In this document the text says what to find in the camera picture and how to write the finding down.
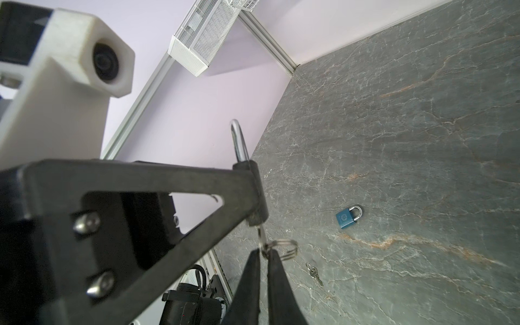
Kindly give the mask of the black padlock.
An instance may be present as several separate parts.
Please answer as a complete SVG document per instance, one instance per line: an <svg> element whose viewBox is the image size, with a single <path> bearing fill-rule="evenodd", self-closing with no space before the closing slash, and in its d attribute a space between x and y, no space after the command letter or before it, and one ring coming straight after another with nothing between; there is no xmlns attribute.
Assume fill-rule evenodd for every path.
<svg viewBox="0 0 520 325"><path fill-rule="evenodd" d="M250 159L245 137L238 120L233 119L231 121L230 129L237 159L237 163L233 165L233 170L243 172L247 175L255 198L252 214L250 214L246 220L250 227L260 227L268 220L269 211L260 177L259 166L255 161Z"/></svg>

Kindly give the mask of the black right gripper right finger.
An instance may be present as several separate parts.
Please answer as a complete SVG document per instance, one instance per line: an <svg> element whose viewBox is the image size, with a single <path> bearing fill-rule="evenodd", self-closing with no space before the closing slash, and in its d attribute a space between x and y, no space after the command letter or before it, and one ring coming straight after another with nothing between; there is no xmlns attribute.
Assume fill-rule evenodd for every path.
<svg viewBox="0 0 520 325"><path fill-rule="evenodd" d="M278 252L268 253L269 324L308 324L293 294Z"/></svg>

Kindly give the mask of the silver key with ring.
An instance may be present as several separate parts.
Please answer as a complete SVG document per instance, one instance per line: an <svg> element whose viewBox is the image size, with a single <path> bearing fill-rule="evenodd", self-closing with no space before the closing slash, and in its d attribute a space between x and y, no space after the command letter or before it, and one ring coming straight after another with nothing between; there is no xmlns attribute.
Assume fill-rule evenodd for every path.
<svg viewBox="0 0 520 325"><path fill-rule="evenodd" d="M265 259L268 258L268 255L273 250L282 250L279 254L281 261L289 261L294 259L299 253L299 245L296 240L292 239L277 239L277 240L268 240L267 234L265 233L265 228L263 225L259 225L256 227L257 235L259 240L259 250L260 255Z"/></svg>

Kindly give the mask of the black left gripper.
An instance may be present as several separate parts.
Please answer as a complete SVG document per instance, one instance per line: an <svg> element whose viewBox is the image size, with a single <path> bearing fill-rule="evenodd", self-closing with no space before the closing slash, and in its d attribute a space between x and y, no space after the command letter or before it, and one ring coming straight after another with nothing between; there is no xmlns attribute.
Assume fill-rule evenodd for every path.
<svg viewBox="0 0 520 325"><path fill-rule="evenodd" d="M1 172L1 323L128 324L241 221L254 161L44 160Z"/></svg>

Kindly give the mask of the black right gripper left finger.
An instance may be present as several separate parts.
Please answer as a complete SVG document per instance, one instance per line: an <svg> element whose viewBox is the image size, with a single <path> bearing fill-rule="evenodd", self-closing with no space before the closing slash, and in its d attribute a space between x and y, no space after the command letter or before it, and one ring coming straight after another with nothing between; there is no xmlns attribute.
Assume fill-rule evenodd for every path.
<svg viewBox="0 0 520 325"><path fill-rule="evenodd" d="M260 250L256 249L249 255L236 294L222 324L258 324L260 276Z"/></svg>

